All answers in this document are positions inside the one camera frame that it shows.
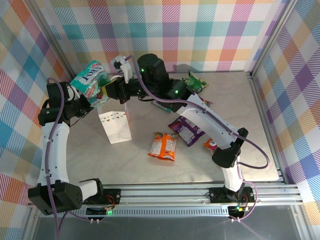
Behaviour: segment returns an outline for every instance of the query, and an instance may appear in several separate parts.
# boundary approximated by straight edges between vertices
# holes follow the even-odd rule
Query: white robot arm
[[[116,68],[125,70],[126,72],[124,73],[124,77],[118,77],[102,87],[102,92],[110,98],[120,100],[121,104],[127,102],[130,97],[146,97],[147,94],[138,80],[133,78],[128,61],[124,57],[119,56],[113,63]],[[199,108],[191,104],[161,103],[164,107],[170,108],[173,112],[192,121],[214,139],[218,145],[218,149],[212,156],[212,160],[222,168],[226,196],[232,201],[237,201],[241,197],[244,184],[238,175],[236,163],[241,152],[240,147],[244,141],[230,134],[214,118],[209,117],[208,113],[211,113],[216,119],[228,126],[229,129],[244,138],[247,137],[248,131],[245,128],[238,129],[225,122],[219,115],[207,107],[199,96],[183,81],[170,79],[164,62],[156,55],[143,55],[139,58],[138,64],[140,69],[143,69],[143,73],[141,73],[143,83],[152,91],[152,94],[162,99],[185,100],[202,107],[203,110],[199,110]],[[104,197],[103,185],[98,178],[85,180],[79,185],[69,183],[66,168],[66,148],[70,130],[70,119],[72,117],[84,117],[92,110],[92,107],[90,107],[86,98],[83,95],[78,95],[77,91],[71,86],[66,83],[60,83],[60,85],[63,88],[67,101],[65,101],[63,114],[54,130],[52,139],[49,139],[49,133],[57,118],[61,97],[59,98],[58,93],[60,91],[55,83],[47,85],[49,99],[42,106],[41,112],[38,115],[39,123],[42,126],[42,149],[44,149],[41,170],[37,186],[28,191],[28,197],[31,202],[45,215],[53,213],[48,198],[47,174],[45,171],[45,149],[48,141],[51,141],[48,154],[49,178],[57,212],[79,209],[86,199],[91,199],[95,202],[95,200],[98,201],[98,199]]]

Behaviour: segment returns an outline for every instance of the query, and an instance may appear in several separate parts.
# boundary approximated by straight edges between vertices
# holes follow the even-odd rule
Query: teal snack package
[[[108,74],[99,61],[92,61],[75,78],[70,85],[80,91],[91,107],[98,107],[108,101],[108,97],[101,91],[101,87],[110,83]]]
[[[196,75],[189,70],[189,78],[183,78],[182,80],[190,86],[196,93],[200,93],[203,89],[209,86],[203,79],[196,77]]]

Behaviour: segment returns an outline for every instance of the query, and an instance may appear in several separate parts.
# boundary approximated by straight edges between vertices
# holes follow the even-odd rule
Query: plaid wallpaper
[[[108,63],[115,56],[154,53],[168,72],[180,73],[189,67],[195,72],[244,70],[258,50],[256,41],[268,31],[268,24],[263,28],[268,15],[279,16],[270,12],[272,5],[283,6],[285,0],[37,2],[75,72],[99,60],[114,73]]]
[[[260,57],[260,54],[261,54],[262,50],[264,49],[264,47],[265,47],[265,45],[266,45],[266,43],[267,43],[267,40],[268,40],[268,38],[270,37],[270,34],[271,34],[272,30],[274,29],[274,27],[275,27],[275,25],[276,25],[276,22],[277,22],[277,20],[278,20],[278,18],[279,18],[279,16],[280,16],[282,10],[284,9],[287,1],[288,1],[288,0],[281,0],[281,3],[279,4],[278,9],[276,10],[276,12],[275,12],[275,14],[274,14],[274,16],[273,16],[273,18],[272,18],[272,21],[271,21],[271,23],[270,23],[267,31],[265,32],[262,41],[260,42],[259,48],[258,48],[258,50],[256,51],[256,53],[255,53],[255,55],[254,55],[253,61],[252,61],[251,64],[250,64],[250,67],[249,67],[249,69],[248,69],[248,72],[250,72],[250,73],[252,72],[252,70],[253,70],[256,62],[258,61],[258,59],[259,59],[259,57]]]
[[[40,172],[46,78],[68,80],[23,0],[0,0],[0,240],[15,240]]]
[[[257,84],[285,171],[320,237],[320,0],[300,0]]]

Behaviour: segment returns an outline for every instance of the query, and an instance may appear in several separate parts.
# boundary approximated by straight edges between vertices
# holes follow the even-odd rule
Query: small orange packet
[[[215,141],[213,141],[212,138],[210,138],[210,139],[209,139],[207,142],[205,142],[203,145],[204,145],[207,149],[209,149],[212,154],[214,154],[215,151],[216,151],[217,148],[218,148],[218,145],[215,143]]]
[[[178,134],[163,132],[154,132],[153,134],[155,137],[148,155],[161,160],[175,161]]]

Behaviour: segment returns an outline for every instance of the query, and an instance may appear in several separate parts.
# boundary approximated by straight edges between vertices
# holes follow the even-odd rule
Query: candy wrapper
[[[165,107],[161,106],[157,100],[153,100],[152,103],[154,105],[158,106],[159,108],[165,110],[166,112],[171,113],[171,110],[169,108],[165,108]]]
[[[99,61],[92,61],[83,71],[79,72],[70,85],[82,92],[91,107],[98,107],[108,101],[101,87],[110,83],[108,74]]]
[[[212,138],[210,138],[210,139],[209,139],[207,142],[205,142],[203,145],[204,145],[207,149],[209,149],[212,154],[214,154],[215,151],[216,151],[216,149],[218,148],[218,145],[213,141]]]
[[[148,155],[161,160],[174,161],[178,134],[162,132],[155,132],[153,134],[155,138]]]
[[[208,107],[210,108],[211,104],[212,104],[212,101],[207,101],[207,100],[204,100],[202,97],[199,96],[199,98],[202,100],[202,102]]]
[[[200,127],[183,116],[178,117],[168,126],[186,141],[188,147],[192,146],[202,135],[205,134]]]
[[[200,93],[203,89],[209,86],[208,83],[206,83],[204,80],[202,80],[199,77],[196,77],[196,75],[189,70],[188,72],[189,78],[183,78],[182,80],[190,86],[196,93]]]

